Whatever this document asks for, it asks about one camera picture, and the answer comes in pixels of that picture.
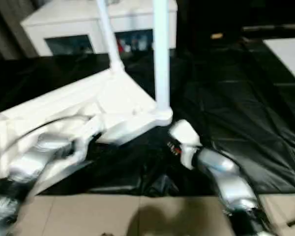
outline black tarp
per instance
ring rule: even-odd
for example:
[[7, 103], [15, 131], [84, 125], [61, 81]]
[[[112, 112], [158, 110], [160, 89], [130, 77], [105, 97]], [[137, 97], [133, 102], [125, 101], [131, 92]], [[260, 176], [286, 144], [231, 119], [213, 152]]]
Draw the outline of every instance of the black tarp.
[[[106, 68], [96, 56], [0, 62], [0, 111]], [[154, 96], [153, 57], [126, 63]], [[295, 78], [263, 43], [234, 43], [171, 59], [174, 120], [186, 119], [205, 146], [231, 153], [258, 193], [295, 192]], [[168, 127], [120, 146], [90, 144], [92, 163], [44, 194], [212, 194], [208, 179], [166, 148]]]

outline tile floor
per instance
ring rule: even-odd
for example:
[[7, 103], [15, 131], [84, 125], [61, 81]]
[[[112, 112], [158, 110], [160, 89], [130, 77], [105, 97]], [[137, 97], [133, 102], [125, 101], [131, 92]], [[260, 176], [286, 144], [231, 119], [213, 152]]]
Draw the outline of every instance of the tile floor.
[[[262, 201], [282, 236], [295, 236], [295, 195]], [[15, 236], [232, 236], [215, 197], [146, 198], [116, 195], [35, 197]]]

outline black cable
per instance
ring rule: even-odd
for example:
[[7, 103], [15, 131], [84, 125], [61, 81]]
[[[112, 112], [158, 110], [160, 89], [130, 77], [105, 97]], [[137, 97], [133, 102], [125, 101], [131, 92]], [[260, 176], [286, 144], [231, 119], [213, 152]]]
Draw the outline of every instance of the black cable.
[[36, 131], [37, 129], [40, 129], [46, 125], [61, 121], [61, 120], [66, 120], [66, 119], [73, 119], [73, 118], [87, 118], [88, 120], [90, 120], [92, 118], [92, 116], [86, 116], [86, 115], [73, 115], [73, 116], [67, 116], [67, 117], [60, 117], [54, 120], [51, 120], [49, 122], [46, 122], [28, 132], [26, 132], [25, 134], [21, 135], [20, 137], [18, 137], [17, 139], [13, 140], [12, 142], [9, 143], [9, 145], [6, 146], [6, 148], [2, 151], [0, 151], [0, 157], [2, 156], [3, 153], [7, 152], [11, 147], [13, 147], [14, 145], [16, 145], [21, 139], [23, 139], [24, 137], [26, 137], [27, 135], [29, 135], [30, 133]]

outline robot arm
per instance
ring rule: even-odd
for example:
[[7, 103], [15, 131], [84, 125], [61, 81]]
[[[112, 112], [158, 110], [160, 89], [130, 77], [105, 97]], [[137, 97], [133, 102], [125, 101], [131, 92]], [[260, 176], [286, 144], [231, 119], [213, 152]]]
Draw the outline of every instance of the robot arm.
[[75, 152], [76, 142], [45, 133], [27, 152], [12, 161], [8, 177], [0, 180], [0, 236], [6, 236], [17, 221], [20, 208], [48, 164]]
[[170, 134], [174, 141], [169, 146], [174, 154], [180, 153], [181, 163], [210, 178], [236, 236], [277, 235], [247, 175], [234, 160], [202, 147], [199, 136], [185, 120], [177, 122]]

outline white panel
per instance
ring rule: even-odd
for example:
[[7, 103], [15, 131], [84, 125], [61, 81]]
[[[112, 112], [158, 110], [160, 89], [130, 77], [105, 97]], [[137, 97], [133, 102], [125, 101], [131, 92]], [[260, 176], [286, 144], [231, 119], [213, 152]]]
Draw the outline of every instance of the white panel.
[[114, 32], [152, 29], [153, 15], [116, 17], [111, 23]]
[[[169, 11], [176, 12], [175, 0], [168, 0]], [[121, 0], [118, 4], [108, 7], [111, 17], [151, 14], [152, 0]], [[52, 0], [27, 17], [22, 25], [37, 26], [74, 21], [89, 21], [99, 19], [96, 0]]]
[[265, 40], [265, 44], [295, 76], [295, 38]]

